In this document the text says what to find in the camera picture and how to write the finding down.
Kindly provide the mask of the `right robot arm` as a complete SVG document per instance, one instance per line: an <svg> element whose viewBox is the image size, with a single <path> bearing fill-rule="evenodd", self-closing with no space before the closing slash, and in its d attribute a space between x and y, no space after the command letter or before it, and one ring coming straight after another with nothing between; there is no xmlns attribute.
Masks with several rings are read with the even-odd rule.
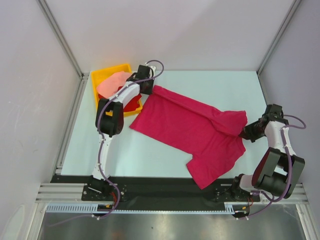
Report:
<svg viewBox="0 0 320 240"><path fill-rule="evenodd" d="M268 149L252 175L240 174L233 179L230 194L235 200L263 194L270 202L276 203L292 195L305 160L293 150L289 130L294 125L287 118L280 105L269 104L257 121L242 129L241 138L254 143L265 137Z"/></svg>

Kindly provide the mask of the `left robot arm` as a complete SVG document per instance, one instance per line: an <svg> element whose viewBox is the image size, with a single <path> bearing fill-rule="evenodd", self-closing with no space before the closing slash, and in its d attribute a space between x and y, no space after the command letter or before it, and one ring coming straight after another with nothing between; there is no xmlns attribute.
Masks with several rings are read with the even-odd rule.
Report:
<svg viewBox="0 0 320 240"><path fill-rule="evenodd" d="M153 90L156 67L140 65L137 72L129 76L113 95L101 98L97 104L95 126L99 133L97 163L88 181L88 188L100 200L110 196L111 187L106 181L107 158L112 141L124 127L124 109L139 94L150 95Z"/></svg>

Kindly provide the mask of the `magenta t shirt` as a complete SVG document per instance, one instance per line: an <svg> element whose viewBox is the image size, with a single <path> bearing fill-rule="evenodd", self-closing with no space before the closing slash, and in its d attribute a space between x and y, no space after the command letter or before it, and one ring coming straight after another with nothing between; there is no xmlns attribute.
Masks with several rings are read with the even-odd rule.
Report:
<svg viewBox="0 0 320 240"><path fill-rule="evenodd" d="M187 170L200 189L230 171L246 149L246 112L213 106L156 85L132 130L192 155Z"/></svg>

